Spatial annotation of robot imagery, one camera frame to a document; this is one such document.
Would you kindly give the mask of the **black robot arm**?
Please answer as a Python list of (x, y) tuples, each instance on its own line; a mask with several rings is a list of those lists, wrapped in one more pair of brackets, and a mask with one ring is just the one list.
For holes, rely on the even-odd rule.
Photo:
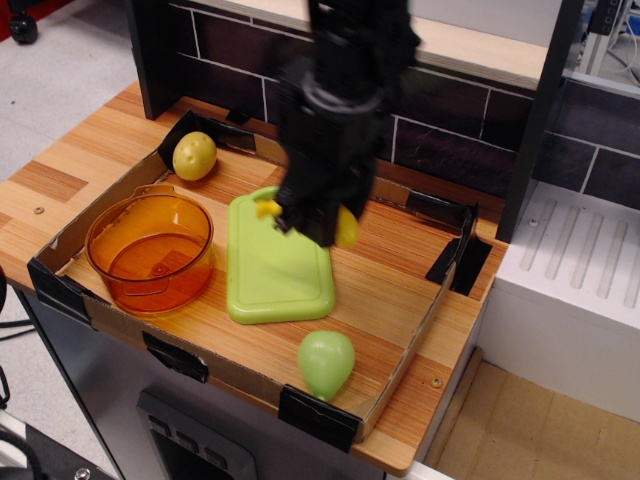
[(329, 247), (340, 210), (364, 212), (391, 106), (420, 38), (405, 1), (311, 1), (308, 11), (311, 50), (278, 85), (288, 167), (276, 226)]

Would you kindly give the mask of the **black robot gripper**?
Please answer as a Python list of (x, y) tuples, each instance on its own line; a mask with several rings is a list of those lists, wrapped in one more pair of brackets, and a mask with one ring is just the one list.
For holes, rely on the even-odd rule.
[(370, 91), (355, 99), (335, 95), (316, 80), (312, 60), (297, 59), (278, 88), (279, 141), (289, 165), (276, 226), (320, 247), (335, 243), (339, 204), (360, 219), (376, 178), (385, 92), (361, 79), (356, 84)]

